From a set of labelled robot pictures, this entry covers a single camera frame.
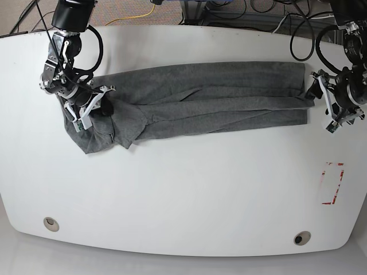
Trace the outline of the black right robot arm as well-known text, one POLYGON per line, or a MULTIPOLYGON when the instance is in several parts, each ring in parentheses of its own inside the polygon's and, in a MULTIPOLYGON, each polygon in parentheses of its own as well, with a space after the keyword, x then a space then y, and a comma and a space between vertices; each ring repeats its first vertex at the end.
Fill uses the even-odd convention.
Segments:
POLYGON ((52 18, 52 26, 57 31, 49 36, 49 51, 44 71, 41 75, 41 88, 48 94, 56 95, 60 104, 69 103, 72 111, 80 111, 101 96, 92 111, 103 116, 114 113, 112 103, 103 95, 101 87, 89 84, 95 70, 100 66, 104 47, 99 32, 89 24, 96 1, 58 1, 52 18), (75 57, 81 52, 80 34, 91 31, 99 44, 96 64, 90 69, 74 67, 75 57))

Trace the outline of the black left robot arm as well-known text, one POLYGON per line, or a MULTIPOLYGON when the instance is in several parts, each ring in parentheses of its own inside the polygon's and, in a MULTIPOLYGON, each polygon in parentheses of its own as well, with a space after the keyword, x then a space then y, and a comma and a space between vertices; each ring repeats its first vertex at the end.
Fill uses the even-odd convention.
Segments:
POLYGON ((355 109, 366 104, 366 1, 330 1, 336 21, 320 31, 315 39, 319 60, 335 73, 335 85, 331 88, 336 103, 343 109, 355 109), (337 69, 322 54, 322 37, 332 30, 345 30, 343 49, 352 63, 349 69, 337 69))

